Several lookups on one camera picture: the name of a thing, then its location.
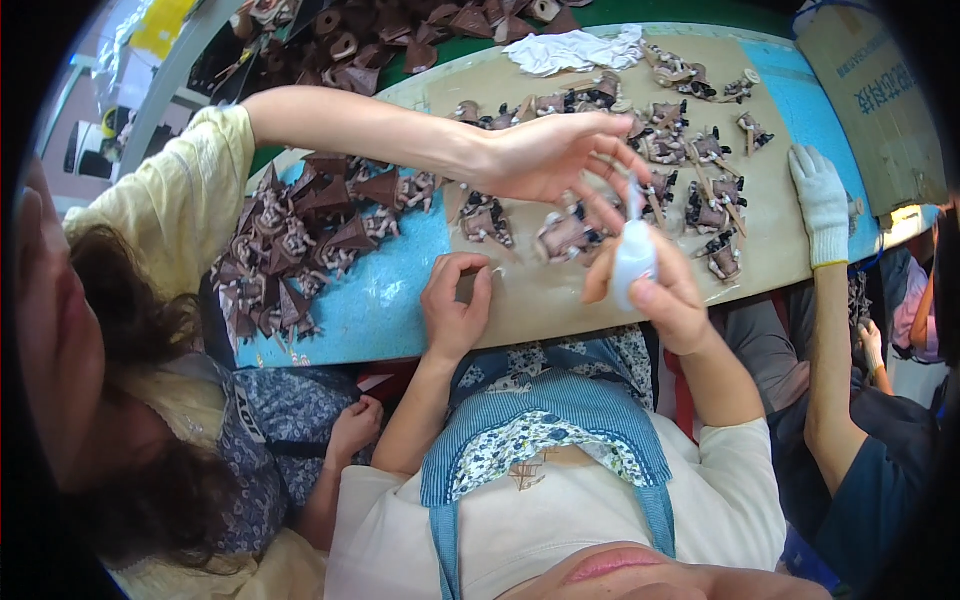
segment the woman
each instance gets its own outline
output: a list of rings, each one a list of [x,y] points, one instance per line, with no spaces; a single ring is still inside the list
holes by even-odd
[[[585,114],[485,132],[346,92],[278,88],[205,109],[62,227],[35,160],[16,224],[24,382],[67,506],[121,587],[136,598],[314,597],[340,471],[378,430],[375,400],[357,403],[335,374],[233,374],[192,349],[194,295],[237,227],[256,146],[366,156],[549,201],[603,168],[592,152],[626,156],[617,137],[629,128]],[[297,470],[271,451],[291,420],[327,443],[322,467],[315,457]]]
[[[371,466],[344,472],[326,598],[829,598],[769,572],[786,524],[763,406],[689,261],[653,239],[658,282],[631,299],[681,357],[699,448],[635,404],[622,336],[468,355],[489,261],[442,256],[420,297],[429,350]],[[583,301],[605,297],[614,248]],[[476,269],[471,303],[456,301]]]

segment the glue bottle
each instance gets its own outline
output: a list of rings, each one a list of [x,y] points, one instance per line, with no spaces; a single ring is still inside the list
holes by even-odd
[[[640,184],[635,173],[630,174],[627,214],[630,221],[620,236],[612,277],[613,297],[624,312],[635,310],[630,302],[630,285],[641,278],[657,279],[657,249],[650,239],[650,226],[640,219]]]

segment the cardboard sheet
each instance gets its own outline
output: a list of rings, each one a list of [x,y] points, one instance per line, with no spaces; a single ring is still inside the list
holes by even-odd
[[[720,94],[723,86],[738,79],[745,68],[754,68],[741,46],[731,38],[651,36],[648,41],[689,62],[702,63]],[[427,87],[426,96],[430,111],[437,115],[451,113],[464,100],[479,103],[483,114],[496,115],[504,102],[512,108],[529,94],[550,94],[563,84],[588,77],[589,74],[568,73],[534,79],[520,74],[516,65],[500,57],[432,83]],[[651,102],[676,103],[688,99],[688,134],[716,125],[720,129],[720,143],[733,149],[733,154],[726,156],[727,162],[746,178],[743,196],[749,202],[744,212],[748,238],[744,240],[741,258],[743,273],[735,284],[725,285],[709,272],[705,259],[695,260],[693,270],[707,303],[746,298],[809,278],[809,246],[787,167],[790,136],[766,87],[755,86],[753,98],[741,106],[708,103],[659,87],[646,62],[621,72],[620,77],[624,95],[638,108]],[[746,135],[735,123],[740,112],[747,109],[766,131],[776,136],[751,158],[747,158]],[[705,171],[711,179],[722,174],[717,167],[705,168]],[[684,232],[687,189],[694,178],[696,172],[687,163],[680,169],[673,189],[675,201],[666,211],[666,234],[676,240],[687,255],[696,253],[713,237],[698,235],[695,231]],[[605,193],[612,193],[602,183],[598,186],[606,188]],[[461,195],[458,186],[447,186],[445,209],[455,210]],[[592,306],[582,305],[579,298],[586,271],[580,265],[545,265],[538,260],[533,239],[554,206],[510,200],[503,204],[516,242],[516,262],[493,242],[467,242],[456,220],[448,226],[452,250],[482,252],[493,259],[491,321],[479,348],[574,335],[637,321],[636,313],[621,312],[612,299]]]

